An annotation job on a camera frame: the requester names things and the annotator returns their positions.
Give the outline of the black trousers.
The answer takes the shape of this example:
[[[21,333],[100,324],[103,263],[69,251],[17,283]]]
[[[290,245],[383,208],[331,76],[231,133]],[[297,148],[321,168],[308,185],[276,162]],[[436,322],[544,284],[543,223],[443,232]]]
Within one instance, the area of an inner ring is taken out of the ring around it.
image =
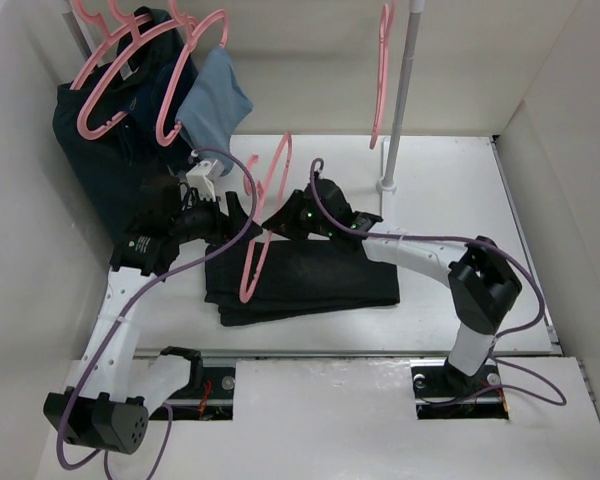
[[[205,301],[217,306],[225,327],[400,302],[396,266],[373,262],[361,250],[306,240],[270,243],[254,294],[244,303],[239,289],[246,253],[238,244],[205,265]]]

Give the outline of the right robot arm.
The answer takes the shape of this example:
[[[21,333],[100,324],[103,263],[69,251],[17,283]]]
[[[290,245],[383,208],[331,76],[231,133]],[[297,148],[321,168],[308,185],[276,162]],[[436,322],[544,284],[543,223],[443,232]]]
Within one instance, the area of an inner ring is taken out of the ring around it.
[[[289,240],[316,234],[343,251],[362,252],[373,262],[418,273],[448,288],[460,321],[456,340],[442,369],[442,381],[454,397],[473,393],[496,333],[522,290],[522,284],[495,243],[477,237],[469,244],[409,242],[408,232],[379,215],[355,211],[331,180],[318,178],[294,190],[264,228]]]

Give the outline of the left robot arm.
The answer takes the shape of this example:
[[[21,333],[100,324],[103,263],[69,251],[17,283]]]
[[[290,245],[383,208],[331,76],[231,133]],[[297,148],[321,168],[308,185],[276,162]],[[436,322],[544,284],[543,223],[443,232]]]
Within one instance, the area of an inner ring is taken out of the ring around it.
[[[110,259],[108,287],[88,346],[62,393],[48,394],[43,413],[66,444],[130,455],[141,445],[149,417],[177,392],[203,387],[196,350],[168,347],[139,379],[130,377],[141,326],[134,313],[142,295],[178,274],[181,245],[202,240],[212,259],[261,230],[254,210],[236,192],[204,197],[200,188],[161,175],[145,182]]]

